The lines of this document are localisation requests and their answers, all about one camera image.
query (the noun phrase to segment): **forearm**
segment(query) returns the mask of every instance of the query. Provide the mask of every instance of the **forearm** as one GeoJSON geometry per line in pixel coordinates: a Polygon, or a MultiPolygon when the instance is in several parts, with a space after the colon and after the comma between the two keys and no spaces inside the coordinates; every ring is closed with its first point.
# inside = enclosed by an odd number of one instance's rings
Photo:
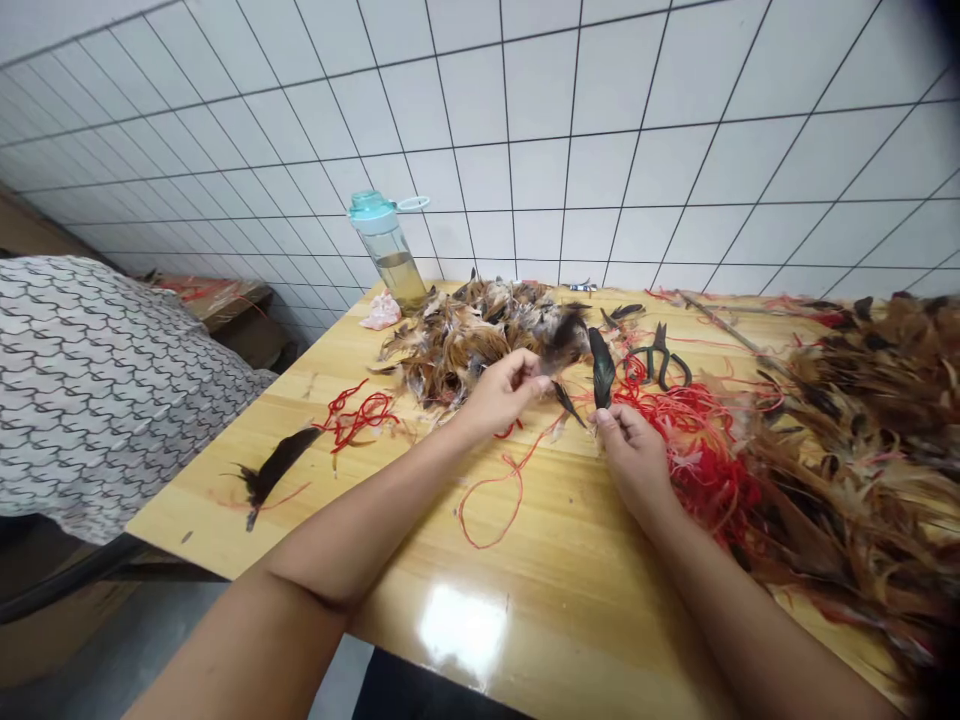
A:
{"type": "Polygon", "coordinates": [[[262,561],[326,604],[359,600],[476,444],[454,419],[315,513],[262,561]]]}
{"type": "Polygon", "coordinates": [[[760,717],[896,717],[678,504],[641,520],[741,702],[760,717]]]}

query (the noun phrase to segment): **hand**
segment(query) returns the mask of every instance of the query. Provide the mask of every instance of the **hand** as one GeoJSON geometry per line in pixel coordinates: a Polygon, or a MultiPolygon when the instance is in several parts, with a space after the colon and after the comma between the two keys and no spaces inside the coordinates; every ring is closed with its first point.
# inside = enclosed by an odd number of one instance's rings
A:
{"type": "Polygon", "coordinates": [[[640,413],[627,405],[613,405],[609,410],[598,409],[589,419],[597,423],[620,497],[641,526],[680,509],[670,484],[666,444],[640,413]]]}
{"type": "Polygon", "coordinates": [[[514,350],[488,367],[454,421],[476,441],[502,433],[553,383],[540,372],[540,358],[514,350]]]}

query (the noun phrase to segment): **pink tissue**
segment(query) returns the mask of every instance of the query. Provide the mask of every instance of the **pink tissue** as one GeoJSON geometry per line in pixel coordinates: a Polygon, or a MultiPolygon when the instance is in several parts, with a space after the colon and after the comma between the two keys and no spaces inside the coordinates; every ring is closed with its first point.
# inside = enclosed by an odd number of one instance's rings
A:
{"type": "Polygon", "coordinates": [[[370,303],[370,314],[360,321],[363,327],[383,330],[400,319],[400,306],[388,290],[377,295],[370,303]]]}

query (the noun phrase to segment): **black feather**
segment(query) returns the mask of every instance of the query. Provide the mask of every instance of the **black feather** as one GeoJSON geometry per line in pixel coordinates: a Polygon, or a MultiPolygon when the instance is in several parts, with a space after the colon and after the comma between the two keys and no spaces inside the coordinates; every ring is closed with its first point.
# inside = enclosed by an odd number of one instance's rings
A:
{"type": "Polygon", "coordinates": [[[586,429],[587,426],[583,424],[583,420],[577,415],[577,410],[573,407],[573,402],[570,400],[570,396],[567,395],[567,391],[563,389],[563,385],[554,381],[553,389],[557,392],[557,400],[563,405],[563,409],[573,415],[577,419],[577,422],[580,423],[580,426],[586,429]]]}
{"type": "Polygon", "coordinates": [[[607,327],[611,330],[617,330],[620,327],[617,325],[617,321],[607,315],[607,311],[603,308],[600,308],[600,314],[603,315],[603,322],[606,323],[607,327]]]}
{"type": "Polygon", "coordinates": [[[590,328],[590,352],[593,353],[593,399],[598,408],[610,407],[610,389],[616,377],[610,348],[596,328],[590,328]]]}
{"type": "Polygon", "coordinates": [[[800,303],[802,307],[813,308],[814,310],[843,310],[843,305],[837,305],[829,300],[810,300],[800,303]]]}
{"type": "Polygon", "coordinates": [[[927,315],[933,317],[938,312],[940,312],[940,308],[945,308],[949,304],[950,304],[950,296],[941,295],[940,297],[931,298],[930,300],[928,300],[927,304],[924,305],[923,307],[923,311],[927,315]]]}
{"type": "Polygon", "coordinates": [[[323,430],[320,428],[308,427],[284,438],[261,466],[259,472],[240,466],[240,474],[247,483],[247,492],[250,495],[248,500],[251,510],[247,516],[247,532],[253,530],[260,508],[267,501],[273,488],[280,482],[280,478],[322,434],[323,430]]]}
{"type": "Polygon", "coordinates": [[[610,313],[610,317],[612,317],[614,320],[620,320],[625,318],[627,315],[632,315],[633,313],[641,312],[642,310],[643,305],[640,303],[637,303],[636,305],[621,305],[612,313],[610,313]]]}
{"type": "Polygon", "coordinates": [[[457,291],[453,294],[453,299],[454,299],[454,300],[463,300],[465,297],[467,297],[467,288],[470,287],[470,283],[472,283],[474,280],[476,280],[476,278],[477,278],[477,269],[476,269],[476,268],[473,268],[473,269],[470,271],[470,279],[467,280],[467,282],[465,282],[465,283],[463,284],[463,287],[461,287],[459,290],[457,290],[457,291]]]}
{"type": "Polygon", "coordinates": [[[859,320],[870,322],[870,308],[873,307],[873,298],[860,298],[853,304],[853,311],[857,314],[859,320]]]}
{"type": "Polygon", "coordinates": [[[585,328],[584,306],[580,303],[564,305],[565,314],[557,325],[553,337],[543,350],[543,372],[552,375],[580,358],[580,336],[578,328],[585,328]]]}

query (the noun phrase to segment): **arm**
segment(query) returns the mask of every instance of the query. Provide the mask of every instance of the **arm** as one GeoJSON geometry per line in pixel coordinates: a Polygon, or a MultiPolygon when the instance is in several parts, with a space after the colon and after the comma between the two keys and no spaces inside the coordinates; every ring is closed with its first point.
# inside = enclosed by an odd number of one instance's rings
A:
{"type": "Polygon", "coordinates": [[[757,717],[893,718],[896,709],[783,612],[690,518],[663,439],[623,405],[596,413],[610,474],[740,702],[757,717]]]}
{"type": "Polygon", "coordinates": [[[490,367],[451,422],[233,583],[127,717],[305,718],[350,611],[452,470],[550,385],[526,350],[490,367]]]}

